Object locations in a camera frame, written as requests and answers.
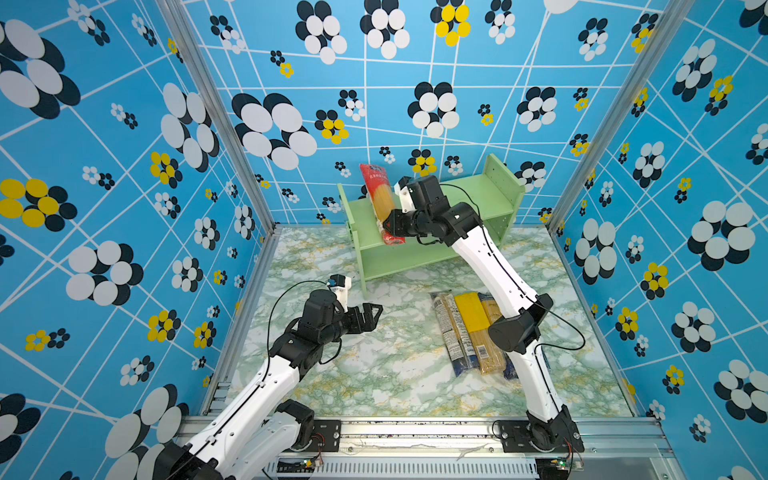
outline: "green shelf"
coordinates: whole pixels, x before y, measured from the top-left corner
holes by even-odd
[[[517,178],[494,155],[488,155],[483,173],[471,177],[447,180],[467,191],[477,203],[481,218],[494,242],[499,243],[515,222],[515,216],[525,194],[525,183]],[[451,205],[466,202],[472,205],[458,188],[445,188],[443,193]],[[421,245],[415,238],[406,239],[403,245],[385,245],[371,200],[363,198],[349,202],[344,188],[339,184],[339,194],[347,216],[347,228],[355,245],[362,291],[366,292],[366,281],[410,270],[418,266],[457,257],[458,254],[441,243]],[[399,198],[393,195],[397,207]]]

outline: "wire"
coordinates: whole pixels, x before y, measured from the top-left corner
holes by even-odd
[[[332,356],[330,359],[326,360],[325,362],[318,362],[320,365],[325,365],[327,363],[331,363],[333,360],[336,359],[337,356],[339,356],[339,353],[341,353],[341,339],[339,339],[339,349],[336,351],[336,355]]]

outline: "marble tabletop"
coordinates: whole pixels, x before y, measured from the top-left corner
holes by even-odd
[[[501,248],[510,264],[540,293],[549,293],[553,311],[578,326],[587,345],[577,352],[546,348],[555,387],[573,416],[631,416],[617,380],[581,308],[546,229],[512,228]],[[276,255],[237,363],[228,399],[253,378],[265,358],[266,324],[280,294],[301,280],[326,280],[341,273],[353,278],[349,305],[380,303],[384,313],[376,331],[343,337],[339,357],[312,368],[293,398],[316,415],[354,416],[521,416],[525,396],[518,380],[500,372],[475,369],[458,378],[439,332],[429,293],[454,295],[487,292],[461,258],[444,260],[368,282],[362,297],[355,252],[346,228],[283,228]],[[270,342],[301,314],[307,283],[280,301],[272,320]],[[545,342],[576,346],[578,334],[552,315],[541,328]],[[326,347],[324,359],[336,352]]]

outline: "red pasta package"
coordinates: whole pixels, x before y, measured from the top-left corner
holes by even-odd
[[[376,213],[376,225],[379,226],[379,232],[387,245],[400,245],[406,242],[405,237],[395,237],[384,230],[382,222],[386,220],[389,213],[395,209],[395,202],[392,200],[392,187],[389,185],[384,167],[379,165],[361,164],[360,171],[362,178],[366,181],[366,187],[371,197],[373,211]]]

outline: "blue patterned wall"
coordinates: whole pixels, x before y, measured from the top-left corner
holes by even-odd
[[[2,6],[0,478],[133,478],[217,366],[263,232],[169,37]]]
[[[688,478],[768,477],[768,10],[698,0],[558,229]]]
[[[360,164],[444,180],[493,153],[541,224],[667,2],[183,3],[276,221],[342,223]]]

